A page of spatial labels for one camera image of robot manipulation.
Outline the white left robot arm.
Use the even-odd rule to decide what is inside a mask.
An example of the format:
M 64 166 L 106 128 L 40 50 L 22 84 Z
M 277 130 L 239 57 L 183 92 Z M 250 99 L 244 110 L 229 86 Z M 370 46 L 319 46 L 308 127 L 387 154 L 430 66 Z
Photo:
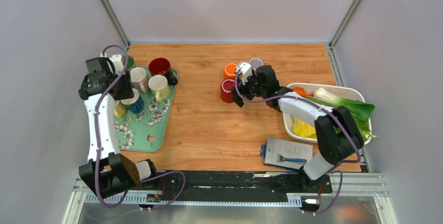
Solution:
M 96 196 L 107 198 L 140 184 L 155 189 L 160 176 L 154 163 L 132 162 L 120 152 L 114 122 L 116 101 L 134 99 L 130 73 L 118 73 L 106 57 L 86 61 L 88 74 L 78 91 L 89 121 L 89 153 L 87 163 L 79 167 L 80 178 Z

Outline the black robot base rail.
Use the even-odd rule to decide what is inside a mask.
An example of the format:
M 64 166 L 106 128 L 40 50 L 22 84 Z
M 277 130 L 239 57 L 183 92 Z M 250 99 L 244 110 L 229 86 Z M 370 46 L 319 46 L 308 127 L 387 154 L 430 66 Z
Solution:
M 266 174 L 238 171 L 185 171 L 154 182 L 146 182 L 139 190 L 164 193 L 162 199 L 193 202 L 277 203 L 287 201 L 288 193 L 317 196 L 332 192 L 328 176 L 308 182 L 295 173 Z

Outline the cream floral mug green inside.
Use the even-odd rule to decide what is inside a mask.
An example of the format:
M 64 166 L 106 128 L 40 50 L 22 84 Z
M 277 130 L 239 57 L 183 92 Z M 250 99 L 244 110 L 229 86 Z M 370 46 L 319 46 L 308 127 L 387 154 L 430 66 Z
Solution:
M 128 55 L 127 58 L 128 58 L 128 62 L 127 62 L 126 70 L 130 71 L 134 67 L 136 67 L 136 64 L 135 64 L 135 60 L 132 56 Z

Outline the dark blue octagonal mug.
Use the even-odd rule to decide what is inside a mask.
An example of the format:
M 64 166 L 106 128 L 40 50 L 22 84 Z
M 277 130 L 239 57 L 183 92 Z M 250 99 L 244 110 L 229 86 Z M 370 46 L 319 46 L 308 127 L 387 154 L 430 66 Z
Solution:
M 121 100 L 121 103 L 131 112 L 133 112 L 136 115 L 139 115 L 142 113 L 144 109 L 144 101 L 141 98 L 139 92 L 137 89 L 133 88 L 133 97 L 128 99 Z

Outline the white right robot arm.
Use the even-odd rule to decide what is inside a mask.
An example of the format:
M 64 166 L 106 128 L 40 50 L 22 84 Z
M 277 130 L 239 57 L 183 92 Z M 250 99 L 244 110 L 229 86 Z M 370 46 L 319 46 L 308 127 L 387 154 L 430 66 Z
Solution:
M 319 185 L 319 178 L 338 167 L 364 146 L 351 112 L 344 106 L 328 107 L 302 97 L 281 86 L 270 65 L 253 69 L 246 62 L 237 64 L 232 101 L 239 107 L 245 102 L 266 103 L 280 113 L 291 114 L 316 130 L 318 153 L 301 167 L 298 185 L 305 192 Z

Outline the red mug black handle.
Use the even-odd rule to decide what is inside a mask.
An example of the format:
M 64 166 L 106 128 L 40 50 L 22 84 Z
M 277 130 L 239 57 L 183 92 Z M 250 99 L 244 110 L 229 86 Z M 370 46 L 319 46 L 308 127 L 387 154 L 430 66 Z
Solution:
M 233 103 L 232 88 L 235 86 L 235 81 L 232 79 L 224 80 L 220 85 L 220 99 L 224 103 Z

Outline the black skull mug red inside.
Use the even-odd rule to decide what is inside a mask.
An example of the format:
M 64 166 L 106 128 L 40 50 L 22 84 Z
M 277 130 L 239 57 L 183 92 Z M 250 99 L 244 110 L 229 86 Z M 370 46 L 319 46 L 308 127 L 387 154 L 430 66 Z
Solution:
M 178 84 L 178 79 L 174 75 L 173 70 L 172 70 L 172 66 L 166 58 L 160 57 L 160 58 L 153 59 L 148 64 L 148 70 L 152 76 L 155 76 L 155 75 L 164 76 L 168 81 L 168 85 L 170 85 L 170 86 L 175 86 Z

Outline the pink octagonal mug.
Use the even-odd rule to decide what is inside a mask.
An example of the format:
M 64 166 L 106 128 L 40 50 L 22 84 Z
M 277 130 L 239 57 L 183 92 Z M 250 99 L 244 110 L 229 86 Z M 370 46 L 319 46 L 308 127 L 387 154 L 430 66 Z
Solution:
M 136 88 L 141 93 L 147 93 L 149 91 L 148 86 L 148 75 L 144 68 L 142 67 L 134 67 L 130 71 L 131 75 L 131 83 L 134 88 Z

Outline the yellow mug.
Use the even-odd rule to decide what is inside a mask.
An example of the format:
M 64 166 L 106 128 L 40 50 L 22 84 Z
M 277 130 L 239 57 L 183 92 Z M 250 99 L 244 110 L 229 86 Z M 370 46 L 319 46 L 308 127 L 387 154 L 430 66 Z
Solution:
M 122 118 L 123 116 L 125 116 L 126 112 L 126 106 L 120 100 L 117 100 L 114 107 L 114 117 Z

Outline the light green octagonal mug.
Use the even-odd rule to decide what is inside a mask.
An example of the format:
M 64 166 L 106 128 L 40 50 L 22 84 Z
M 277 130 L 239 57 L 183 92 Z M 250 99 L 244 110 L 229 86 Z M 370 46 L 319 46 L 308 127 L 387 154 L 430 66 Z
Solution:
M 151 89 L 156 102 L 161 102 L 167 99 L 170 95 L 170 88 L 168 81 L 163 75 L 155 75 L 148 81 L 148 86 Z

